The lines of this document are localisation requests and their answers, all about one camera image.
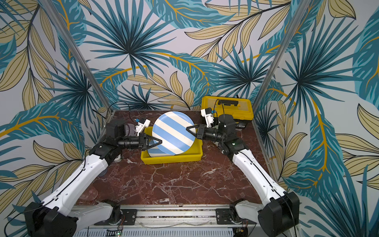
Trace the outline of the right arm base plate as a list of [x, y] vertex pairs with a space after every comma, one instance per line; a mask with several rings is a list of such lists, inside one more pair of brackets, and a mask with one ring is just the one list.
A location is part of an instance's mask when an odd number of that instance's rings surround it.
[[241, 218], [238, 216], [237, 211], [234, 208], [217, 208], [216, 220], [218, 225], [248, 225], [256, 224], [256, 222]]

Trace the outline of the yellow plastic bin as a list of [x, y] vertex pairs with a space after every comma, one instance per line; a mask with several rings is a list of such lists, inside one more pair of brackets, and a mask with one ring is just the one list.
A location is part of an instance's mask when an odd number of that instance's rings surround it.
[[175, 144], [179, 145], [179, 148], [184, 148], [184, 145], [179, 144], [179, 140], [181, 140], [185, 145], [189, 145], [190, 142], [192, 142], [191, 147], [189, 147], [187, 151], [173, 156], [151, 158], [147, 150], [143, 151], [141, 152], [141, 160], [146, 165], [197, 162], [200, 161], [203, 156], [202, 141], [192, 136], [186, 131], [185, 128], [180, 129], [179, 131], [169, 128], [167, 132], [163, 132], [162, 129], [159, 129], [157, 132], [153, 132], [153, 127], [148, 127], [145, 129], [145, 133], [151, 136], [154, 134], [159, 135], [169, 142], [175, 141]]

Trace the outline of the blue cream striped plate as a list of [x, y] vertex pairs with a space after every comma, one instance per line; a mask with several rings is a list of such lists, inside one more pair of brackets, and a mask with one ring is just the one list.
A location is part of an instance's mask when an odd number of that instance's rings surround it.
[[152, 136], [162, 141], [157, 148], [169, 156], [186, 152], [195, 141], [195, 136], [187, 131], [187, 127], [193, 125], [191, 118], [182, 112], [170, 111], [162, 114], [155, 121], [152, 130]]
[[150, 148], [147, 150], [147, 152], [151, 158], [173, 156], [161, 151], [158, 147]]

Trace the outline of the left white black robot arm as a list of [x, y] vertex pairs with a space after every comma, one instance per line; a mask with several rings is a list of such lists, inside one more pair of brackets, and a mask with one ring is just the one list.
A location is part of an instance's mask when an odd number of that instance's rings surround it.
[[81, 165], [42, 203], [32, 202], [24, 211], [28, 235], [31, 237], [72, 237], [76, 232], [100, 222], [120, 225], [123, 214], [120, 205], [106, 200], [79, 212], [72, 212], [80, 196], [93, 180], [109, 165], [120, 159], [124, 149], [151, 148], [153, 139], [144, 133], [150, 120], [139, 119], [136, 135], [127, 136], [123, 120], [106, 124], [106, 134], [84, 158]]

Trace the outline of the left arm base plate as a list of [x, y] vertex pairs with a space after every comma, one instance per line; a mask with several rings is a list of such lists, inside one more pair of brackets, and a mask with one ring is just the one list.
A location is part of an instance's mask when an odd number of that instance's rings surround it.
[[117, 218], [115, 225], [121, 226], [134, 226], [137, 217], [137, 209], [122, 209], [121, 216]]

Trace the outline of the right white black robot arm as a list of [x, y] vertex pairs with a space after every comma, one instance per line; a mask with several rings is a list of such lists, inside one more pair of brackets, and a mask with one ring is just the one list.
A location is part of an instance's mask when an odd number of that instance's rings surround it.
[[286, 231], [294, 230], [299, 224], [300, 200], [294, 193], [288, 193], [274, 181], [255, 159], [247, 144], [237, 135], [236, 123], [231, 115], [218, 116], [218, 126], [213, 126], [214, 117], [211, 108], [201, 110], [205, 124], [188, 126], [186, 130], [195, 138], [217, 143], [221, 153], [226, 155], [247, 177], [259, 195], [261, 204], [239, 200], [230, 204], [229, 210], [222, 214], [219, 224], [236, 225], [251, 221], [259, 224], [269, 237], [277, 237]]

